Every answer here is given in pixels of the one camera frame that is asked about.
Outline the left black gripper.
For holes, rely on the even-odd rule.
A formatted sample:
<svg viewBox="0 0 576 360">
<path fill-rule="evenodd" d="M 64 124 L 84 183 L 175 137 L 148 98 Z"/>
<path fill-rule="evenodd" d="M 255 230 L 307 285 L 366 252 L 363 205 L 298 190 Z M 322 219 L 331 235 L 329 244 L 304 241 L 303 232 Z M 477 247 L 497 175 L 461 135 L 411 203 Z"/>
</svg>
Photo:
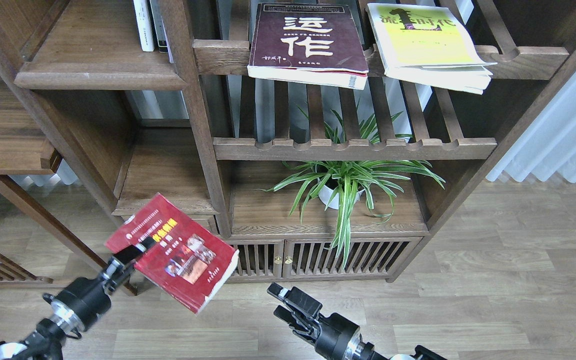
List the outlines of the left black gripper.
<svg viewBox="0 0 576 360">
<path fill-rule="evenodd" d="M 110 266 L 94 279 L 78 277 L 57 295 L 43 294 L 53 315 L 50 321 L 63 331 L 87 331 L 111 308 L 111 296 L 134 272 L 135 262 L 157 241 L 146 237 L 114 253 Z"/>
</svg>

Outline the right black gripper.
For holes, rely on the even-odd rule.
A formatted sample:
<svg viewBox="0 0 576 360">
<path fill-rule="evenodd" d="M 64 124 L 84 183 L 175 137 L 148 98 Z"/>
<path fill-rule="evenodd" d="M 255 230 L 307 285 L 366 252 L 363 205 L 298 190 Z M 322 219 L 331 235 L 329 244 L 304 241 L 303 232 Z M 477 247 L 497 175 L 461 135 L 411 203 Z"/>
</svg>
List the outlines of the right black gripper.
<svg viewBox="0 0 576 360">
<path fill-rule="evenodd" d="M 320 314 L 323 305 L 297 287 L 288 289 L 276 282 L 267 293 L 281 301 L 273 314 L 288 324 L 292 333 L 313 346 L 325 360 L 359 360 L 362 351 L 361 328 L 356 323 L 333 312 Z"/>
</svg>

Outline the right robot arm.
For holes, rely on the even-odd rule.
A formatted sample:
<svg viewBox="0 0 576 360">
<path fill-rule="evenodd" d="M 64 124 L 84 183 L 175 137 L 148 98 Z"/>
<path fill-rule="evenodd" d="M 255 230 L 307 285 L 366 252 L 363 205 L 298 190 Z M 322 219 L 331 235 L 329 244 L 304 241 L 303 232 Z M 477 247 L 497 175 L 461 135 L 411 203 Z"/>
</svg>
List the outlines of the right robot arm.
<svg viewBox="0 0 576 360">
<path fill-rule="evenodd" d="M 270 295 L 268 288 L 272 282 L 259 286 L 259 294 L 254 297 L 259 304 L 253 315 L 254 325 L 259 330 L 257 355 L 266 360 L 321 360 L 314 346 L 292 333 L 286 324 L 273 315 L 281 301 Z M 398 347 L 396 334 L 389 324 L 378 325 L 367 319 L 367 301 L 373 299 L 394 300 L 397 296 L 413 297 L 410 292 L 400 292 L 383 280 L 341 280 L 341 281 L 281 281 L 286 289 L 297 287 L 316 301 L 322 303 L 322 314 L 328 317 L 339 313 L 359 326 L 365 343 L 374 344 L 375 351 L 390 359 L 397 354 L 411 356 L 422 341 Z"/>
</svg>

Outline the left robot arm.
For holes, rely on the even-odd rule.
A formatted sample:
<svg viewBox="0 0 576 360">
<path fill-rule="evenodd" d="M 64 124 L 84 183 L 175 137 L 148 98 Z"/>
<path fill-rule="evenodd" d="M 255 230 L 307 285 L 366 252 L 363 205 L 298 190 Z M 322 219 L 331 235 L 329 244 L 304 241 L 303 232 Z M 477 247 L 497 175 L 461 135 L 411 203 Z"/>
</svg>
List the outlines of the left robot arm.
<svg viewBox="0 0 576 360">
<path fill-rule="evenodd" d="M 111 296 L 135 271 L 135 263 L 155 246 L 152 237 L 115 253 L 96 278 L 80 276 L 57 295 L 42 295 L 52 308 L 35 330 L 18 342 L 0 341 L 0 360 L 61 360 L 67 338 L 79 340 L 111 308 Z"/>
</svg>

